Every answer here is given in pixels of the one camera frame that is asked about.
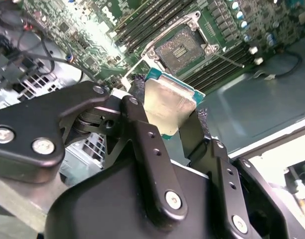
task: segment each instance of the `gray metal panel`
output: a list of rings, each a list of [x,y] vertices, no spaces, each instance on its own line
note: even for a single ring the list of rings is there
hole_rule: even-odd
[[[277,80],[253,79],[243,75],[206,96],[211,134],[217,136],[228,152],[269,136],[305,118],[305,44],[292,49],[303,56],[301,68]],[[288,71],[296,59],[275,56],[266,65],[272,73]]]

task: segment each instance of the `mounting hole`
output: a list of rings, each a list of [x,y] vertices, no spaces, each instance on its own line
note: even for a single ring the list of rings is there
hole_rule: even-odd
[[[153,133],[153,132],[148,132],[148,136],[149,136],[150,138],[154,138],[154,137],[155,137],[155,133]]]
[[[112,120],[107,120],[107,121],[105,121],[104,125],[107,129],[109,129],[114,126],[114,122]]]
[[[154,153],[155,155],[157,155],[157,156],[161,156],[161,152],[160,152],[159,149],[157,149],[157,148],[155,148],[155,149],[153,150],[153,153]]]
[[[234,185],[232,182],[229,182],[229,185],[230,185],[230,187],[233,188],[234,190],[237,189],[236,185]]]
[[[227,169],[227,171],[230,175],[233,175],[233,172],[231,171],[231,169]]]

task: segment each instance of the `chip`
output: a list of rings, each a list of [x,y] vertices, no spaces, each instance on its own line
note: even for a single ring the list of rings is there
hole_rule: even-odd
[[[86,59],[85,63],[86,63],[88,66],[92,66],[92,65],[95,63],[95,61],[94,61],[94,59],[93,59],[92,57],[88,57],[88,58]]]
[[[198,31],[192,32],[189,27],[185,27],[155,50],[161,63],[173,75],[204,56],[201,44],[206,44],[206,42],[199,35]]]
[[[244,6],[243,11],[244,11],[245,15],[250,14],[251,13],[251,6],[249,6],[249,5]]]
[[[69,29],[69,26],[63,22],[62,24],[60,24],[60,26],[58,28],[59,28],[59,30],[61,30],[62,32],[65,33]]]

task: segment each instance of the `green circuit board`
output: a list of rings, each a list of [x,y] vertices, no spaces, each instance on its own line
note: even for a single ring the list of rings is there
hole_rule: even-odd
[[[279,1],[23,0],[21,4],[61,48],[67,50],[65,42],[71,46],[76,63],[91,70],[99,82],[118,87],[119,80],[141,59],[149,41],[196,11],[201,13],[198,24],[207,39],[205,43],[218,45],[219,54],[256,41],[262,57],[272,56],[277,45],[291,45],[305,35],[305,25],[298,20],[305,11],[302,2],[292,1],[289,5]],[[182,27],[176,29],[172,36]],[[161,42],[172,41],[172,36],[167,35]],[[176,52],[180,57],[187,52],[179,50]],[[200,54],[189,64],[182,64],[184,67],[175,76],[185,79],[215,59]],[[142,62],[133,73],[145,74],[149,69]],[[240,68],[233,73],[242,72]]]

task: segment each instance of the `capacitor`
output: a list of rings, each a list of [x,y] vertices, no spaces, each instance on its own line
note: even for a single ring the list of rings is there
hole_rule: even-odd
[[[241,11],[238,11],[237,14],[236,14],[236,18],[237,19],[243,19],[244,18],[244,15]]]
[[[248,26],[248,23],[246,22],[246,21],[242,21],[241,23],[240,23],[240,27],[241,28],[246,28]]]
[[[250,37],[249,35],[247,35],[247,34],[244,34],[244,35],[243,35],[243,40],[244,40],[245,42],[249,42],[249,41],[251,40],[251,37]]]
[[[267,45],[269,47],[273,47],[276,45],[276,40],[272,33],[269,33],[269,32],[266,33],[266,41],[267,41]]]
[[[273,28],[278,28],[280,23],[278,21],[273,22],[272,27]]]
[[[239,4],[238,4],[238,2],[233,2],[232,4],[231,4],[231,8],[233,9],[233,10],[236,10],[236,9],[238,9],[238,7],[239,7]]]

